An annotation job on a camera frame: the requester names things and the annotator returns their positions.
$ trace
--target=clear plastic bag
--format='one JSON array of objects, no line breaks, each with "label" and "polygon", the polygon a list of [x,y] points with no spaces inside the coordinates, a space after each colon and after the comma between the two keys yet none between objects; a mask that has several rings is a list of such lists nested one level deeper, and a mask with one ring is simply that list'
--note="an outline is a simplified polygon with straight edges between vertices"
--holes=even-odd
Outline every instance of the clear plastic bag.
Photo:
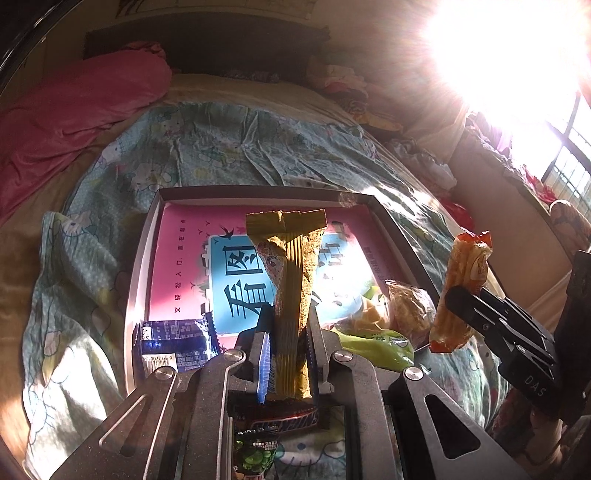
[{"label": "clear plastic bag", "polygon": [[431,297],[425,290],[406,283],[395,280],[386,283],[390,329],[408,338],[415,349],[426,345],[436,311]]}]

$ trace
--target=bedsheet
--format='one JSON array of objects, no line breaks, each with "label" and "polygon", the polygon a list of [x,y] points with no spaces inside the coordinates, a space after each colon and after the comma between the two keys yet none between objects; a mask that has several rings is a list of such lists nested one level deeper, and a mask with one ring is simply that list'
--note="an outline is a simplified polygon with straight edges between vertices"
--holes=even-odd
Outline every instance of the bedsheet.
[{"label": "bedsheet", "polygon": [[[122,400],[126,295],[154,193],[205,184],[373,194],[441,288],[452,244],[446,218],[359,127],[225,103],[155,108],[107,146],[61,213],[43,218],[41,275],[23,339],[25,465],[34,476],[49,478]],[[417,362],[482,426],[505,396],[496,360],[476,338],[453,355],[425,352]],[[338,416],[327,432],[285,439],[276,465],[280,478],[343,478]]]}]

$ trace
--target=red cloth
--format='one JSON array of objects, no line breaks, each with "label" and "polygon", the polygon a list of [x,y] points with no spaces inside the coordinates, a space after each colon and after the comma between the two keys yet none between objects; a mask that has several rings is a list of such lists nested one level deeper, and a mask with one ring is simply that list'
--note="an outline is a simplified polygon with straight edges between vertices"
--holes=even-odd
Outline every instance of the red cloth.
[{"label": "red cloth", "polygon": [[530,188],[534,191],[535,195],[542,200],[542,202],[552,205],[558,198],[554,194],[554,190],[552,190],[547,185],[544,185],[538,177],[532,175],[525,165],[521,166],[523,172],[525,173],[525,178],[527,179],[527,183],[530,184]]},{"label": "red cloth", "polygon": [[451,200],[445,198],[438,198],[439,203],[441,203],[447,212],[452,216],[452,218],[457,222],[459,226],[465,228],[469,232],[474,232],[476,227],[474,226],[474,220],[472,219],[468,210],[466,210],[462,205],[458,205],[457,203],[453,203]]},{"label": "red cloth", "polygon": [[159,55],[117,51],[75,62],[0,112],[0,225],[113,123],[164,96]]}]

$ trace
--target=barcode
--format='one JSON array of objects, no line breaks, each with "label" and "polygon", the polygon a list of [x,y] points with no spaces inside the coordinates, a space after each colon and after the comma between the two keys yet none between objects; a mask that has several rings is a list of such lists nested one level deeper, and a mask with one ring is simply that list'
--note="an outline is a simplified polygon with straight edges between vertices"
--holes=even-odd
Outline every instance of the barcode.
[{"label": "barcode", "polygon": [[142,355],[144,362],[144,372],[146,377],[151,375],[154,370],[160,367],[173,367],[178,372],[177,356],[174,353],[165,353],[161,355]]}]

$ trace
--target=sunlight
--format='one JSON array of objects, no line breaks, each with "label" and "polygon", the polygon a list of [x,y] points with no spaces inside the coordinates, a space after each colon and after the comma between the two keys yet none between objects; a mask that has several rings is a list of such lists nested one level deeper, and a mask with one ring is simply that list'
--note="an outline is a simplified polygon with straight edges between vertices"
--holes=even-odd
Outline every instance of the sunlight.
[{"label": "sunlight", "polygon": [[513,131],[572,107],[585,20],[577,0],[441,0],[426,36],[443,80]]}]

